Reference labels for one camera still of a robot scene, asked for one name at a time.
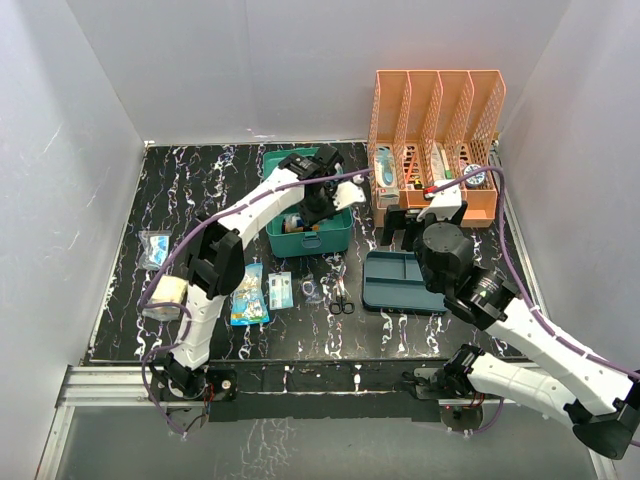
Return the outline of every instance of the dark teal tray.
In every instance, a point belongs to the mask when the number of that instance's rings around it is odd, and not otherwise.
[[[266,153],[264,160],[264,178],[290,153],[311,156],[317,148],[296,148],[295,150],[277,150]],[[271,251],[276,257],[301,257],[303,255],[319,255],[322,253],[343,252],[349,248],[353,216],[351,209],[346,208],[331,219],[320,224],[317,232],[282,233],[282,220],[288,213],[295,213],[296,207],[291,207],[278,215],[267,225],[267,235],[271,244]]]
[[[442,313],[444,295],[424,286],[413,253],[367,253],[362,279],[362,303],[369,310],[393,309],[411,313]]]

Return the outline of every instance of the black marble table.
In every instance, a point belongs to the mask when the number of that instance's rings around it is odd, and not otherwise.
[[[212,145],[157,147],[147,151],[144,167],[126,225],[107,300],[85,363],[139,362],[150,348],[176,339],[179,322],[162,324],[144,318],[136,302],[151,273],[137,267],[142,252],[141,230],[170,230],[171,246],[185,235],[189,219],[199,208],[209,214],[240,200],[263,176],[263,155],[276,149],[308,147],[301,144]],[[337,143],[347,171],[367,165],[366,145]],[[367,197],[369,189],[365,186]],[[503,341],[459,320],[441,315],[370,312],[362,307],[362,262],[377,247],[369,204],[353,210],[354,226],[349,249],[343,253],[278,259],[271,253],[263,230],[245,249],[245,263],[264,265],[263,292],[268,292],[269,272],[292,272],[294,287],[312,273],[323,289],[323,302],[305,305],[294,288],[295,306],[271,312],[268,324],[229,325],[230,301],[223,310],[211,342],[211,359],[378,359],[449,358],[462,343],[473,343],[499,356],[520,356]],[[497,228],[466,229],[473,239],[476,259],[485,267],[508,274],[500,252]],[[520,262],[511,235],[507,242],[518,269]],[[345,268],[347,291],[356,304],[351,315],[329,312],[334,286]],[[176,265],[172,274],[184,276]]]

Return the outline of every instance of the gray floor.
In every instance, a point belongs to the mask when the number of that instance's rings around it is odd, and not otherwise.
[[[488,416],[495,407],[487,408]],[[57,478],[596,478],[570,430],[524,407],[506,405],[491,430],[468,440],[443,428],[401,419],[256,420],[207,424],[183,442],[152,408],[76,408]]]

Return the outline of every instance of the white wall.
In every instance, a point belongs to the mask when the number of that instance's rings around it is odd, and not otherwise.
[[[143,145],[64,0],[0,9],[0,476],[25,479],[86,348]]]
[[[640,368],[640,4],[574,1],[501,140],[552,319]],[[638,478],[640,452],[616,464]]]
[[[520,96],[568,0],[67,0],[159,144],[365,138],[382,68],[498,68]]]

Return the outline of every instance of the robotic arm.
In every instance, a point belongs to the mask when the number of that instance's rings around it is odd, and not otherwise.
[[[444,294],[454,316],[505,340],[549,375],[463,345],[442,371],[425,380],[458,396],[477,391],[512,399],[571,427],[601,455],[622,458],[640,424],[639,384],[578,354],[595,355],[550,321],[542,326],[514,285],[475,264],[473,242],[458,228],[465,210],[457,187],[436,194],[423,210],[389,207],[383,244],[404,229],[402,248],[415,252],[427,289]]]
[[[338,151],[328,145],[313,157],[291,154],[258,188],[225,211],[229,215],[204,228],[187,250],[186,308],[178,338],[163,360],[164,370],[150,365],[154,376],[180,397],[195,398],[205,385],[201,368],[209,360],[209,343],[224,301],[244,277],[244,247],[276,216],[297,205],[306,225],[335,215],[354,203],[364,202],[360,187],[350,181],[318,181],[335,176],[342,162]],[[296,184],[279,190],[285,185]],[[193,231],[206,220],[197,218]]]

